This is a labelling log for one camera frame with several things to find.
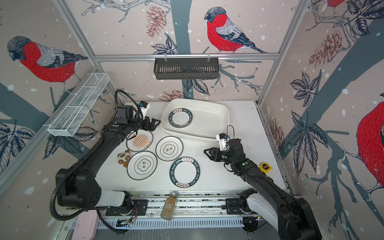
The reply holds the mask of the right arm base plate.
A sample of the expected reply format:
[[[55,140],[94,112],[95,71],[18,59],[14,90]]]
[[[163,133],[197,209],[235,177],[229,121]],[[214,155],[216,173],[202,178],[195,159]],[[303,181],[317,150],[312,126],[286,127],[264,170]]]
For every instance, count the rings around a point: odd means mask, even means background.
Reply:
[[[225,199],[224,210],[226,210],[227,215],[248,215],[251,212],[246,212],[241,205],[241,201],[238,198],[227,198]]]

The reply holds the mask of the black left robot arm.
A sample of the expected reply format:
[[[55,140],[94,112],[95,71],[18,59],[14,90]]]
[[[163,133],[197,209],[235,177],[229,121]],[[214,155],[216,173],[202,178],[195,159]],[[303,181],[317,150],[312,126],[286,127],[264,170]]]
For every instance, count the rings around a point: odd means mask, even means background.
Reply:
[[[150,104],[141,101],[137,107],[136,113],[131,105],[117,107],[114,117],[101,130],[96,145],[69,169],[57,172],[56,187],[50,200],[50,213],[54,219],[67,221],[89,210],[115,207],[129,212],[133,208],[129,192],[102,189],[96,176],[112,151],[127,136],[138,130],[153,132],[161,123],[147,117]]]

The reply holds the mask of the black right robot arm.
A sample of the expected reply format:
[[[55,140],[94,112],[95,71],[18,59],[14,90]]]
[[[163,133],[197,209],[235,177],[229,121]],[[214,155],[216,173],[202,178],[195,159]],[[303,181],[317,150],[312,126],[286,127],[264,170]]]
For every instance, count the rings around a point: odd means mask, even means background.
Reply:
[[[246,212],[256,212],[270,223],[282,240],[321,240],[315,216],[310,204],[303,198],[295,198],[278,187],[257,164],[248,159],[240,139],[229,140],[224,148],[204,150],[213,162],[231,166],[251,188],[240,194]]]

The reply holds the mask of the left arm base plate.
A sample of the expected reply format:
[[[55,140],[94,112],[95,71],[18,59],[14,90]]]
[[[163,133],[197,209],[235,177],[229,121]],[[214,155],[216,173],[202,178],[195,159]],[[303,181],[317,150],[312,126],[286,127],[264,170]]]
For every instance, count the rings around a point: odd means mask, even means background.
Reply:
[[[148,200],[132,200],[128,209],[126,207],[110,207],[106,210],[105,215],[108,217],[145,216],[147,208]]]

